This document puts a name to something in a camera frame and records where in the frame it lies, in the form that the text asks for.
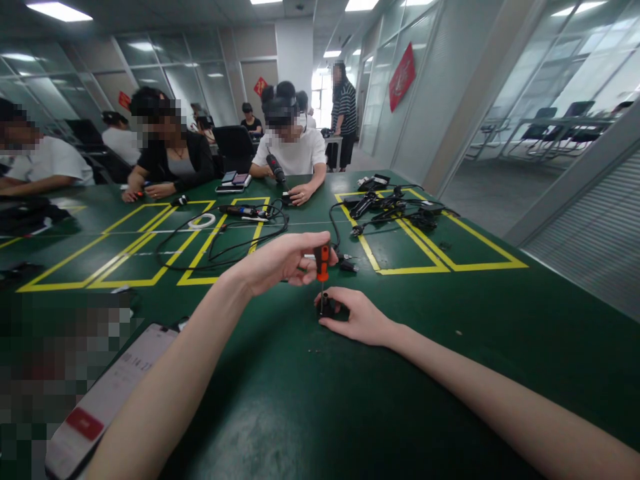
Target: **red banner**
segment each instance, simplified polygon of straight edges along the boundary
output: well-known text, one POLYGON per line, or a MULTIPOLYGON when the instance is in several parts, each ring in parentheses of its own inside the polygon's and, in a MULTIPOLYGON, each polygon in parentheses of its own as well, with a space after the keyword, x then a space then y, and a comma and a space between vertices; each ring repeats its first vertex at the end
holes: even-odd
POLYGON ((264 78, 260 77, 258 83, 255 84, 253 91, 258 94, 258 97, 262 96, 262 91, 267 88, 267 81, 264 78))
POLYGON ((131 104, 131 99, 126 93, 120 92, 120 98, 118 98, 118 103, 122 105, 122 108, 124 108, 126 111, 131 111, 131 109, 129 108, 131 104))
POLYGON ((391 78, 391 82, 389 82, 389 106, 391 107, 392 113, 414 80, 415 65, 413 64, 413 47, 411 43, 409 43, 398 68, 396 68, 391 78))

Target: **smartphone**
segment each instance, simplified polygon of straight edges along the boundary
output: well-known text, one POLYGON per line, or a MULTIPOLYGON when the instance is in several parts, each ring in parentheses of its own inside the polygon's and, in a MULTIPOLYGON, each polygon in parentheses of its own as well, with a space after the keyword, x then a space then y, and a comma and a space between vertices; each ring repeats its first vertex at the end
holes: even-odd
POLYGON ((222 177, 222 183, 228 183, 230 181, 233 181, 233 178, 236 176, 236 174, 237 174, 236 170, 226 172, 225 176, 222 177))
POLYGON ((47 442, 50 476, 67 480, 80 473, 135 386, 177 336, 177 331, 152 323, 104 372, 47 442))
POLYGON ((241 175, 236 175, 235 178, 232 181, 232 184, 234 185, 243 185, 244 182, 247 181, 247 177, 249 176, 248 173, 243 173, 241 175))
POLYGON ((216 193, 242 193, 245 188, 242 185, 220 185, 216 187, 216 193))

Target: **striped shirt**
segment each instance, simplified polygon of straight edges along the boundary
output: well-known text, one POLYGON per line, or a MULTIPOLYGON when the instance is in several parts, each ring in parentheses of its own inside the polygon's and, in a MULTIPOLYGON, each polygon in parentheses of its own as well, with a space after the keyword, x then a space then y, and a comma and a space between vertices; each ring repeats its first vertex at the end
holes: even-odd
POLYGON ((338 124, 338 116, 344 115, 345 119, 340 127, 341 135, 354 133, 358 128, 358 118, 355 109, 355 88, 351 82, 346 81, 340 91, 339 99, 333 104, 331 110, 331 129, 335 130, 338 124))

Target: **green workbench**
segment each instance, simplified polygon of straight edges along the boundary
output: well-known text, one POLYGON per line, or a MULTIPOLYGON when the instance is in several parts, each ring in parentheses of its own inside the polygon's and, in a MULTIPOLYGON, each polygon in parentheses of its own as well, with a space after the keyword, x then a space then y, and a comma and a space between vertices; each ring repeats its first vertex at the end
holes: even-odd
MULTIPOLYGON (((371 174, 328 175, 310 202, 288 208, 289 232, 331 230, 335 239, 329 207, 371 174)), ((132 324, 141 326, 131 339, 121 323, 112 351, 148 323, 172 325, 190 315, 220 271, 163 271, 151 255, 158 242, 212 201, 253 198, 237 202, 261 205, 281 194, 266 180, 218 197, 218 184, 188 192, 192 202, 176 210, 167 201, 126 205, 108 186, 53 195, 74 219, 0 241, 0 268, 28 260, 47 269, 17 292, 0 293, 11 312, 11 360, 25 361, 46 338, 78 331, 86 317, 79 312, 113 306, 100 294, 120 285, 136 289, 135 316, 143 320, 132 324)), ((401 221, 371 225, 358 240, 340 208, 334 216, 341 251, 356 257, 360 272, 334 269, 328 286, 362 290, 390 318, 640 449, 640 325, 464 218, 442 217, 426 234, 401 221)), ((215 251, 254 238, 256 228, 227 230, 215 251)), ((212 233, 177 234, 163 258, 182 267, 206 264, 201 253, 212 233)), ((318 284, 281 283, 249 304, 163 478, 539 478, 418 368, 320 327, 312 304, 318 291, 318 284)), ((51 408, 68 413, 73 402, 51 408)), ((46 413, 29 415, 48 421, 46 413)))

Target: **hand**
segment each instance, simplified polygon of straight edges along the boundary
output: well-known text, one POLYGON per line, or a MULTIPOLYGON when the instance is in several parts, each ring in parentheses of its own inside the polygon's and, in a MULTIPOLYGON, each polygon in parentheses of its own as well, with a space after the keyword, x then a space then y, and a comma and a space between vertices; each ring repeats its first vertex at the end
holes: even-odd
MULTIPOLYGON (((282 235, 242 259, 222 277, 240 281, 253 296, 263 294, 284 279, 298 287, 308 285, 315 280, 317 268, 315 260, 305 258, 305 254, 313 253, 314 247, 324 245, 330 239, 328 231, 282 235)), ((331 250, 329 264, 336 263, 338 257, 331 250)))
POLYGON ((138 200, 138 197, 136 196, 132 188, 129 187, 128 189, 124 190, 124 192, 122 192, 122 200, 124 200, 125 203, 133 203, 138 200))
POLYGON ((311 196, 315 193, 315 190, 308 183, 302 185, 296 185, 289 190, 289 198, 293 200, 293 204, 299 207, 300 205, 309 201, 311 196))
POLYGON ((150 185, 145 188, 145 192, 154 200, 160 200, 166 198, 170 195, 173 195, 175 190, 175 185, 172 183, 160 183, 158 185, 150 185))
MULTIPOLYGON (((366 345, 387 345, 397 323, 378 310, 364 293, 342 287, 331 287, 325 293, 336 300, 336 313, 340 311, 341 304, 349 309, 349 320, 338 321, 323 317, 319 320, 320 325, 366 345)), ((315 304, 319 301, 320 294, 315 298, 315 304)))
POLYGON ((271 170, 270 166, 265 165, 264 167, 262 167, 262 172, 265 174, 265 177, 269 177, 275 180, 275 175, 273 174, 273 170, 271 170))

